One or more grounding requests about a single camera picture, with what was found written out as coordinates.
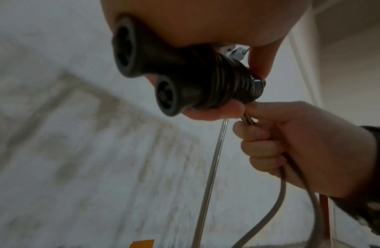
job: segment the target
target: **metal rod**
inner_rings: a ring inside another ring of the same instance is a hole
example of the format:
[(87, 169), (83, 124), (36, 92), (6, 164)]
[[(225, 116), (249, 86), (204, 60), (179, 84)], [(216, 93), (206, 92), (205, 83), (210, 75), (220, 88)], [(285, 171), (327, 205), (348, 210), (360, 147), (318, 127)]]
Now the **metal rod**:
[(206, 182), (205, 193), (203, 195), (201, 210), (199, 211), (197, 226), (195, 227), (195, 233), (191, 248), (199, 248), (201, 245), (203, 228), (205, 226), (207, 209), (209, 207), (210, 196), (213, 190), (214, 179), (216, 177), (218, 161), (220, 160), (221, 148), (223, 146), (225, 131), (227, 130), (228, 119), (223, 120), (221, 125), (220, 135), (218, 136), (216, 150), (214, 151), (213, 161), (211, 162), (209, 176)]

